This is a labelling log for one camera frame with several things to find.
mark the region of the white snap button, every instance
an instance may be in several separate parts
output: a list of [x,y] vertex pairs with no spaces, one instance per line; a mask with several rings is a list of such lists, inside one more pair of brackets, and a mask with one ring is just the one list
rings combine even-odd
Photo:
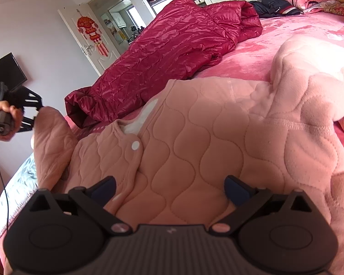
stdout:
[[140,143],[138,141],[134,141],[131,145],[131,148],[133,150],[137,150],[139,148],[139,146],[140,146]]
[[113,200],[112,200],[112,201],[115,201],[115,200],[116,200],[116,199],[118,199],[120,196],[121,196],[121,193],[120,193],[120,194],[118,194],[117,196],[115,196],[115,197],[113,198]]

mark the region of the black controller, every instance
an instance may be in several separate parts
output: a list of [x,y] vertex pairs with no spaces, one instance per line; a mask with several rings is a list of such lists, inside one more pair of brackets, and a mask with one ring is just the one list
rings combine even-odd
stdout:
[[[0,101],[6,100],[10,105],[14,105],[24,113],[24,107],[35,107],[37,111],[42,107],[42,98],[30,89],[20,86],[13,91],[0,83]],[[34,126],[34,119],[23,117],[19,132],[31,131]],[[0,135],[7,135],[14,128],[13,117],[10,113],[0,111]]]
[[4,239],[13,275],[327,274],[338,240],[302,190],[253,189],[233,176],[225,193],[237,209],[203,225],[139,225],[102,207],[114,196],[107,177],[68,194],[39,189]]

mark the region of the black handle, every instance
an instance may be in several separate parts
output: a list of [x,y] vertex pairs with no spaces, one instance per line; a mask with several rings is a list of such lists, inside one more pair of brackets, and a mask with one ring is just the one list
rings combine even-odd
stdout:
[[0,111],[0,135],[5,136],[14,128],[14,120],[10,113]]

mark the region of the window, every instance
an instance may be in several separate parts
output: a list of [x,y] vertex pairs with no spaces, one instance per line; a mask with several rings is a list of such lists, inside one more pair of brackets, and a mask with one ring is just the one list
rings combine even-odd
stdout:
[[127,12],[129,13],[129,16],[131,17],[132,21],[135,23],[135,25],[140,28],[140,27],[146,27],[143,19],[141,18],[140,14],[138,13],[138,11],[136,10],[136,8],[134,6],[132,6],[131,8],[129,8],[127,10]]

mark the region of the red chinese knot ornament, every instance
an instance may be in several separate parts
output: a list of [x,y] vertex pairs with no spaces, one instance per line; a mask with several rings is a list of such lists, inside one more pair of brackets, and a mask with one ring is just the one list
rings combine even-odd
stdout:
[[98,25],[88,16],[81,16],[80,19],[78,19],[77,23],[78,31],[84,36],[85,34],[89,35],[89,39],[94,42],[95,46],[97,47],[99,53],[102,56],[108,57],[108,49],[105,46],[105,44],[102,42],[101,39],[101,31],[98,28]]

